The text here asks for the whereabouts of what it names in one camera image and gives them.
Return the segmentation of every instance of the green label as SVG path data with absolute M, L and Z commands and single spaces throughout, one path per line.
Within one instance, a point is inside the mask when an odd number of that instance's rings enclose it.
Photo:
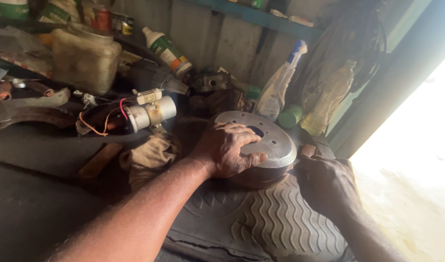
M 156 39 L 153 44 L 151 44 L 150 49 L 158 56 L 161 56 L 161 54 L 166 49 L 169 49 L 177 58 L 182 57 L 182 54 L 177 49 L 175 49 L 171 39 L 169 39 L 166 35 L 163 35 Z
M 28 19 L 28 4 L 14 5 L 0 3 L 0 15 L 19 20 Z
M 71 15 L 58 8 L 57 6 L 48 3 L 48 5 L 41 12 L 38 21 L 45 23 L 67 24 L 71 20 Z

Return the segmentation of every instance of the shelf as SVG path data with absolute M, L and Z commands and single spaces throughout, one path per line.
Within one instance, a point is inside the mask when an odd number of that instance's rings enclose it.
M 214 11 L 233 16 L 253 24 L 267 27 L 279 32 L 290 34 L 306 42 L 314 42 L 319 39 L 322 31 L 301 24 L 290 22 L 285 18 L 271 15 L 257 9 L 242 6 L 228 0 L 183 0 L 188 3 L 206 6 Z

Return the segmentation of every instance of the rubber mat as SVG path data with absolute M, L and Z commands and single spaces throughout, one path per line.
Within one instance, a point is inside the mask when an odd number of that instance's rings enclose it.
M 282 185 L 248 191 L 209 180 L 187 201 L 165 246 L 206 261 L 329 262 L 346 242 L 313 211 L 290 176 Z

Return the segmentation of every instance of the corrugated metal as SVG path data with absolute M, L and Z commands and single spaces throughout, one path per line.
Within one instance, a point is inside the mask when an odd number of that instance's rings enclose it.
M 298 40 L 270 31 L 256 55 L 261 26 L 182 0 L 123 1 L 126 14 L 135 18 L 134 37 L 138 41 L 145 44 L 141 29 L 148 26 L 167 34 L 197 70 L 222 66 L 240 81 L 260 87 L 284 63 Z M 314 21 L 322 7 L 331 2 L 335 0 L 292 0 L 287 14 Z M 116 1 L 113 12 L 121 12 L 121 0 Z

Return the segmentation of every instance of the plastic bottle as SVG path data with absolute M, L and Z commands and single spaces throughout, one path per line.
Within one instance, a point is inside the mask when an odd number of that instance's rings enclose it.
M 167 35 L 153 32 L 148 27 L 144 27 L 142 32 L 147 38 L 147 47 L 161 57 L 178 78 L 191 70 L 192 64 L 175 48 Z
M 281 68 L 268 80 L 256 101 L 253 113 L 275 122 L 285 105 L 285 92 L 302 54 L 307 52 L 305 41 L 300 40 Z
M 328 126 L 331 116 L 354 82 L 356 63 L 347 60 L 342 68 L 329 76 L 319 101 L 300 124 L 310 135 L 319 136 Z

